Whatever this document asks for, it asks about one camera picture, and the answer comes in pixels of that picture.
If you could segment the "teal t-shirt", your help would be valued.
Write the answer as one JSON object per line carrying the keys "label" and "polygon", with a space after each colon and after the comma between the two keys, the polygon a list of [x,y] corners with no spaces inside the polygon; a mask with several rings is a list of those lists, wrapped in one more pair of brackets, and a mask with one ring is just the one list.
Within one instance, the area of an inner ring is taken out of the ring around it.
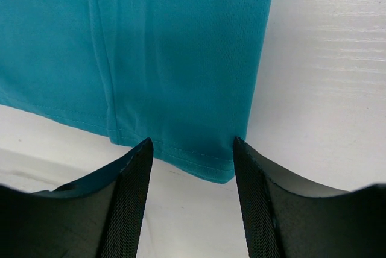
{"label": "teal t-shirt", "polygon": [[1,104],[234,175],[271,0],[1,0]]}

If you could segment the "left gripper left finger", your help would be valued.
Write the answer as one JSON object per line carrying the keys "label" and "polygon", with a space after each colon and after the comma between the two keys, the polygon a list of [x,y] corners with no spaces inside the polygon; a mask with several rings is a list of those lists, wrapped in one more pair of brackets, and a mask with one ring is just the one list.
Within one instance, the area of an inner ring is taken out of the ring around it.
{"label": "left gripper left finger", "polygon": [[2,257],[135,257],[153,143],[53,191],[1,187]]}

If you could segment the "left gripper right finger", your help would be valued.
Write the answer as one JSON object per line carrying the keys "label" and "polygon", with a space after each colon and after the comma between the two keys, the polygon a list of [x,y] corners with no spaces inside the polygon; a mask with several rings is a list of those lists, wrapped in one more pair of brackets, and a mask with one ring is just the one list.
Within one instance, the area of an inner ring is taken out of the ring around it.
{"label": "left gripper right finger", "polygon": [[250,257],[384,257],[385,185],[352,192],[308,180],[233,141]]}

